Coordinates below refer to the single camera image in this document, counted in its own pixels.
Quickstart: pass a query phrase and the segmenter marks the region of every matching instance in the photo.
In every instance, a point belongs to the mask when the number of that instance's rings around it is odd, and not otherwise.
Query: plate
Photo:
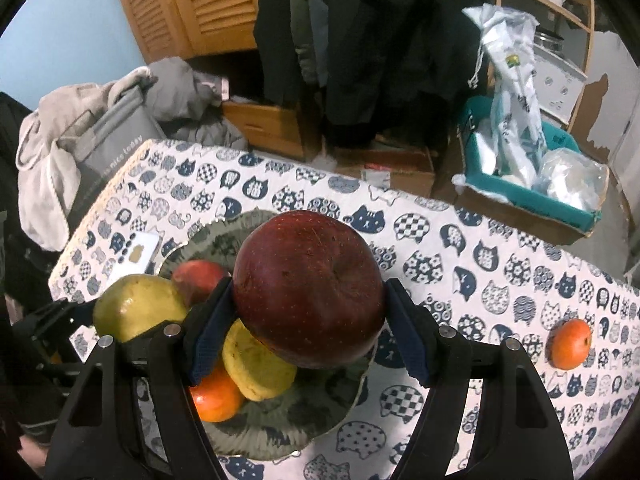
[[[175,248],[158,275],[170,278],[188,260],[209,260],[232,270],[242,242],[275,213],[254,210],[231,220],[203,226]],[[375,348],[345,367],[332,370],[299,368],[292,387],[274,399],[247,401],[236,416],[217,424],[203,422],[211,446],[219,455],[252,460],[277,460],[304,449],[318,436],[339,426],[361,397]]]

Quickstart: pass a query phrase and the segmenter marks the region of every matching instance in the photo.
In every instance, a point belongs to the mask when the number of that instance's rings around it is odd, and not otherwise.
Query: red apple
[[[251,233],[238,251],[233,286],[250,332],[303,368],[356,360],[385,320],[382,277],[367,243],[318,213],[283,213]]]
[[[177,287],[187,306],[207,301],[218,282],[228,271],[208,260],[190,260],[180,264],[172,273],[171,281]]]

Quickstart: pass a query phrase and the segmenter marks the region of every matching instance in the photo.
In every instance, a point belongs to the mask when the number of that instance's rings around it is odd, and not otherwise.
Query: wooden cabinet
[[[298,160],[312,160],[322,148],[317,120],[299,109],[226,102],[222,113],[254,148]]]
[[[146,62],[256,48],[258,0],[121,0]]]

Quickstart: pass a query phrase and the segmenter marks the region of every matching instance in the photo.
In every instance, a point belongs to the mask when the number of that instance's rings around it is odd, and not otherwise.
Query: cardboard box
[[[585,234],[553,218],[536,215],[511,204],[495,202],[468,187],[459,195],[451,183],[451,177],[459,173],[465,173],[465,157],[462,138],[456,132],[450,135],[447,153],[433,184],[432,198],[480,213],[554,245],[569,245],[591,235],[591,232]]]
[[[336,173],[361,178],[372,186],[428,197],[435,180],[428,150],[398,150],[376,144],[362,150],[334,148]]]

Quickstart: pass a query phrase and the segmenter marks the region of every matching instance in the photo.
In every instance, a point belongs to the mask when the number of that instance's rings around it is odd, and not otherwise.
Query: wooden drawer
[[[226,102],[222,111],[253,148],[298,160],[310,160],[320,150],[317,129],[299,121],[296,110]]]

